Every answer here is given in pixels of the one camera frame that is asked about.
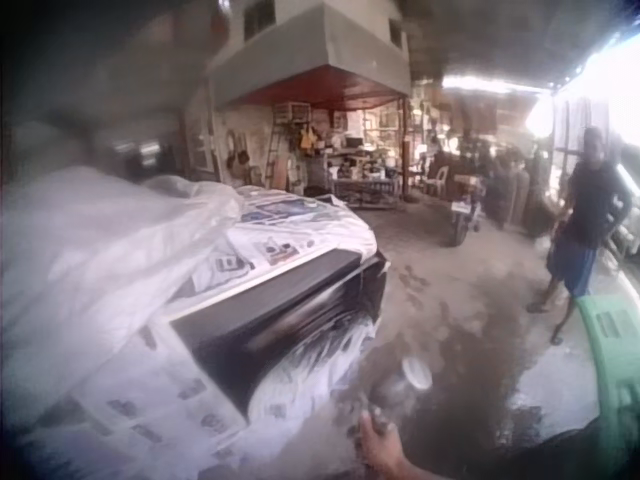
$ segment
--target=white plastic chair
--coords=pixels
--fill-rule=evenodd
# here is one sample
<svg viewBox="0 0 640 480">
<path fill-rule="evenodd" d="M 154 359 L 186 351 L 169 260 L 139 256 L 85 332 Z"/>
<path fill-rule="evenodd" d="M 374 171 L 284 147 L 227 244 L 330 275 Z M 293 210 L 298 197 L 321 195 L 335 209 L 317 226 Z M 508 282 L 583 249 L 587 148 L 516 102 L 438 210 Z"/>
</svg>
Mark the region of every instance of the white plastic chair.
<svg viewBox="0 0 640 480">
<path fill-rule="evenodd" d="M 444 167 L 440 167 L 436 175 L 436 178 L 432 178 L 430 180 L 424 181 L 425 193 L 427 193 L 429 186 L 434 186 L 436 187 L 436 194 L 438 198 L 441 198 L 442 191 L 444 190 L 445 185 L 447 183 L 447 175 L 449 175 L 449 166 L 445 165 Z"/>
</svg>

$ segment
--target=garage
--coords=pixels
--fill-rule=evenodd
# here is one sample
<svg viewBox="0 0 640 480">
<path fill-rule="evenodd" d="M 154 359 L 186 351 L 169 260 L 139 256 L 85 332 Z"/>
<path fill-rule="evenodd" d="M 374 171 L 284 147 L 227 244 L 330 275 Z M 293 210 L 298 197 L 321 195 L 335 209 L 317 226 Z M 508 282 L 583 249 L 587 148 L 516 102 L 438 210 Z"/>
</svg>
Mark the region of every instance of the garage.
<svg viewBox="0 0 640 480">
<path fill-rule="evenodd" d="M 634 478 L 637 5 L 137 3 L 8 30 L 8 473 Z"/>
</svg>

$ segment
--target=window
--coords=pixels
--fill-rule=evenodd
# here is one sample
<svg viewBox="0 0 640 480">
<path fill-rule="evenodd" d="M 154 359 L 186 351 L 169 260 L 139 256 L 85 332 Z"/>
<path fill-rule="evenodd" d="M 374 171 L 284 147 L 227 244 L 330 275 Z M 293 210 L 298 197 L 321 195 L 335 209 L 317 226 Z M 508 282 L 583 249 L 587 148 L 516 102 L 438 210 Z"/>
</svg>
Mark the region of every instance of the window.
<svg viewBox="0 0 640 480">
<path fill-rule="evenodd" d="M 389 33 L 391 34 L 391 43 L 402 50 L 402 27 L 399 20 L 389 19 Z"/>
<path fill-rule="evenodd" d="M 244 11 L 244 41 L 276 23 L 274 0 L 258 0 Z"/>
</svg>

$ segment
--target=motorcycle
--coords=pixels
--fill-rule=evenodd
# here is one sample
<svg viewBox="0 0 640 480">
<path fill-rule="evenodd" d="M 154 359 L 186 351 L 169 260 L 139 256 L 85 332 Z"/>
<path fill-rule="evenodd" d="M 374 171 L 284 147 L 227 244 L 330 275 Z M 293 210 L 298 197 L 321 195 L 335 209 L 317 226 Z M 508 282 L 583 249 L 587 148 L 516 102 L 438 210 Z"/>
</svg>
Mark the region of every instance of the motorcycle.
<svg viewBox="0 0 640 480">
<path fill-rule="evenodd" d="M 459 247 L 467 238 L 469 228 L 480 231 L 480 205 L 484 198 L 484 182 L 478 175 L 456 175 L 458 199 L 451 202 L 451 239 L 452 247 Z"/>
</svg>

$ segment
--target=spray gun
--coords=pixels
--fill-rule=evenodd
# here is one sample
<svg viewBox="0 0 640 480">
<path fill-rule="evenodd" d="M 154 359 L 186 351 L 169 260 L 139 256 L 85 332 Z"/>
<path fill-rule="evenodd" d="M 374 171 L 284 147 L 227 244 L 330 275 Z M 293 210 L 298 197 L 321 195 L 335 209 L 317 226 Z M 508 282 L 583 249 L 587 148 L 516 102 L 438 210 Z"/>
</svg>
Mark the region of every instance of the spray gun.
<svg viewBox="0 0 640 480">
<path fill-rule="evenodd" d="M 397 405 L 404 402 L 408 395 L 416 392 L 426 391 L 432 385 L 432 376 L 429 367 L 416 357 L 404 357 L 402 368 L 399 372 L 384 378 L 378 382 L 367 396 L 364 392 L 358 395 L 358 403 L 361 411 L 368 411 L 371 416 L 371 423 L 374 431 L 378 435 L 385 435 L 391 425 L 385 411 L 390 412 Z M 358 426 L 350 429 L 348 435 L 358 437 Z M 365 465 L 366 479 L 379 478 L 376 472 L 368 465 Z"/>
</svg>

